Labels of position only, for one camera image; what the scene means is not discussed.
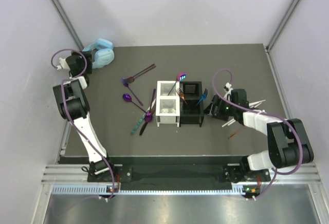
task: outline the blue object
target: blue object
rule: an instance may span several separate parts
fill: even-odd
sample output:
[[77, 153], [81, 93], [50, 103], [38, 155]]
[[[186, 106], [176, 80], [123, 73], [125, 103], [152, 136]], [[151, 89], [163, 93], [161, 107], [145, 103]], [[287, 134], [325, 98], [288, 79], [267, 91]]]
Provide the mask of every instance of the blue object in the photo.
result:
[[205, 89], [205, 92], [202, 94], [201, 99], [198, 101], [198, 103], [196, 104], [196, 106], [197, 106], [201, 101], [205, 100], [205, 99], [207, 98], [207, 96], [208, 96], [208, 90]]
[[93, 62], [93, 68], [101, 68], [114, 60], [113, 43], [99, 38], [95, 43], [85, 47], [82, 51], [92, 51], [97, 49]]

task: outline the teal utensil handle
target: teal utensil handle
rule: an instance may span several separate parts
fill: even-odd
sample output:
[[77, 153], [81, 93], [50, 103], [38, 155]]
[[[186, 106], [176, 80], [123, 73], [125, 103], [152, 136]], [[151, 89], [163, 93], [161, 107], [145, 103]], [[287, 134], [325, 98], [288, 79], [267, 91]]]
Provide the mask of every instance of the teal utensil handle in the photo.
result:
[[138, 123], [136, 124], [135, 128], [130, 132], [131, 135], [135, 134], [135, 132], [137, 131], [138, 127], [141, 125], [141, 123], [143, 122], [145, 118], [145, 115], [143, 115], [142, 118], [140, 118], [140, 120], [138, 121]]

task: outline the white basket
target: white basket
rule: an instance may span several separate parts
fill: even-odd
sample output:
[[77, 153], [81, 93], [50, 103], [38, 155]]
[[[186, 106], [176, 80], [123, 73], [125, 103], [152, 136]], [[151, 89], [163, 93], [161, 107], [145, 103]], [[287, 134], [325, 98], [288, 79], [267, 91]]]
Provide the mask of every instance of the white basket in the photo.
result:
[[158, 81], [156, 93], [156, 124], [177, 124], [179, 127], [179, 96], [176, 89], [179, 88], [179, 82], [175, 81]]

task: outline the blue glove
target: blue glove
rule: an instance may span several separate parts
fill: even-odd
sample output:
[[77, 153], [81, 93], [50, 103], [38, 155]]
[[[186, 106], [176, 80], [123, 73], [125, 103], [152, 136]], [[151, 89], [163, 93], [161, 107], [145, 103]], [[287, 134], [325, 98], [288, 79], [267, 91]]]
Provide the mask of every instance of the blue glove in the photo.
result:
[[113, 43], [110, 41], [99, 38], [95, 43], [85, 47], [82, 51], [92, 51], [94, 49], [97, 49], [97, 52], [95, 53], [93, 68], [101, 68], [114, 60]]

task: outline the wall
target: wall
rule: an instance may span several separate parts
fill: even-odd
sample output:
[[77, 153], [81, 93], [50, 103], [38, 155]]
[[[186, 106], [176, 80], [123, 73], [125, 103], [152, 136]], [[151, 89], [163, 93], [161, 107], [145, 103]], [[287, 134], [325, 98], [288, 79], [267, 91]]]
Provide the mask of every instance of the wall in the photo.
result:
[[82, 43], [267, 44], [291, 0], [60, 0]]
[[293, 116], [303, 120], [329, 194], [329, 6], [302, 0], [272, 50]]
[[0, 222], [26, 224], [64, 124], [52, 94], [64, 75], [51, 68], [50, 57], [75, 45], [49, 0], [2, 1]]

